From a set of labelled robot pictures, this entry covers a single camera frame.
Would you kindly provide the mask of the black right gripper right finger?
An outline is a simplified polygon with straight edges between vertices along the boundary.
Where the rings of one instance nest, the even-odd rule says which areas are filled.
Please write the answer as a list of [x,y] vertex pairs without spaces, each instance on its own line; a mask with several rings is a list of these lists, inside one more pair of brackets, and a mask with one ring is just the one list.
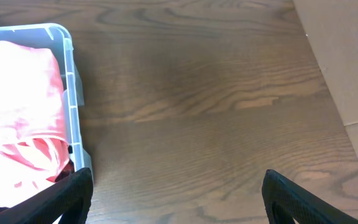
[[270,224],[358,224],[357,219],[273,169],[266,170],[262,197]]

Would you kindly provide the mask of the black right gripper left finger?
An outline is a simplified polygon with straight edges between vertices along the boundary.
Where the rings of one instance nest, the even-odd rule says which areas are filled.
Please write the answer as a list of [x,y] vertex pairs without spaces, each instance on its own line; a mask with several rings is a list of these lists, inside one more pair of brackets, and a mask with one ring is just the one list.
[[84,224],[92,195],[93,177],[85,167],[14,207],[0,208],[0,224]]

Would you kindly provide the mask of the salmon pink cloth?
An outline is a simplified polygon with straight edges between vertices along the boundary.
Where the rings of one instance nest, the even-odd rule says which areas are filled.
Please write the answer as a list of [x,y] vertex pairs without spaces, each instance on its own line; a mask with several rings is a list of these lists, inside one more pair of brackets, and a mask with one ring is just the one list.
[[0,207],[50,187],[69,161],[52,51],[0,41]]

